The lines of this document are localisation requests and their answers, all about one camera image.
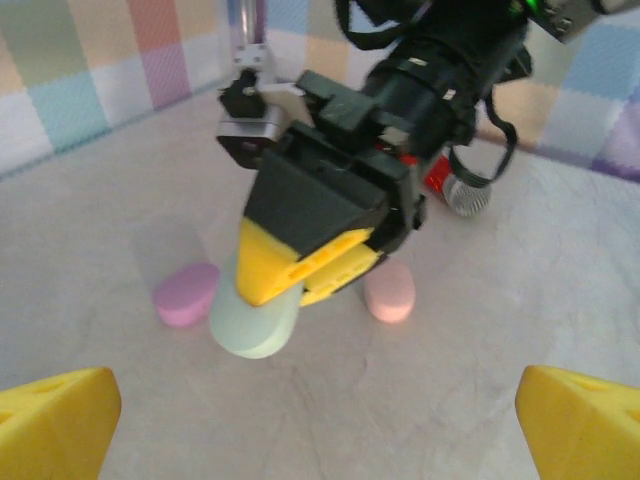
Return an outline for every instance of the metal rod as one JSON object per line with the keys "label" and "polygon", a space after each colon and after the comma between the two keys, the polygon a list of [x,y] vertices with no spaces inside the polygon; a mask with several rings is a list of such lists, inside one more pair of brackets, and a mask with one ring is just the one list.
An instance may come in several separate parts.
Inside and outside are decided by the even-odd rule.
{"label": "metal rod", "polygon": [[265,41],[266,0],[228,0],[229,24],[235,47]]}

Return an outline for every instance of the microphone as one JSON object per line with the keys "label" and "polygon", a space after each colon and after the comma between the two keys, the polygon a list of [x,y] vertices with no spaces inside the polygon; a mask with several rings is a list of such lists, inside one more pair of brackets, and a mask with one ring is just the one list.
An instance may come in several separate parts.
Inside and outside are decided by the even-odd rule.
{"label": "microphone", "polygon": [[472,217],[482,212],[491,199],[491,185],[470,187],[455,176],[449,158],[442,155],[424,179],[426,187],[442,199],[461,217]]}

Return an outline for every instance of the pastel checkered backdrop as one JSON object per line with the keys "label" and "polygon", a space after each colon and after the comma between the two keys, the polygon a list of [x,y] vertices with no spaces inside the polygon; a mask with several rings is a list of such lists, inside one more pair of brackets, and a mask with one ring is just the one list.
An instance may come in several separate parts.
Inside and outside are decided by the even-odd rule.
{"label": "pastel checkered backdrop", "polygon": [[[0,176],[225,78],[238,1],[0,0]],[[264,1],[281,77],[309,68],[357,88],[385,54],[344,40],[332,0]],[[352,27],[372,29],[357,10]],[[496,91],[521,148],[640,182],[640,10],[568,45],[533,25],[528,46],[533,78]]]}
{"label": "pastel checkered backdrop", "polygon": [[0,175],[230,71],[222,0],[0,0]]}
{"label": "pastel checkered backdrop", "polygon": [[[287,78],[309,68],[356,88],[385,53],[349,45],[332,0],[267,0],[267,25]],[[352,29],[372,28],[356,9]],[[640,182],[640,9],[602,17],[568,45],[532,25],[527,45],[533,77],[496,89],[498,111],[518,127],[521,148]],[[486,119],[479,129],[503,141]]]}

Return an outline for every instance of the light blue oval object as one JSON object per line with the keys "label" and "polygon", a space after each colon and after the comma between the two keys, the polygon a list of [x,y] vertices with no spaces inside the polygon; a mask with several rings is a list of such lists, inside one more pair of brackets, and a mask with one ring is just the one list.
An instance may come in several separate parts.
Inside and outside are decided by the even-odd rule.
{"label": "light blue oval object", "polygon": [[222,348],[234,355],[265,358],[277,353],[291,338],[300,310],[303,283],[260,307],[253,307],[238,293],[237,264],[237,254],[234,254],[222,269],[209,315],[211,333]]}

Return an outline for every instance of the purple eraser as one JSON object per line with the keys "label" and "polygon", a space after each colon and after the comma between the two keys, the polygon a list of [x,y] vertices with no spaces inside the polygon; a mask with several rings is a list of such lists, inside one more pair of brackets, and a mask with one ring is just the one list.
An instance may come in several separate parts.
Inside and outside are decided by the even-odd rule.
{"label": "purple eraser", "polygon": [[209,313],[219,279],[220,270],[215,265],[189,265],[155,289],[153,305],[170,327],[188,327]]}

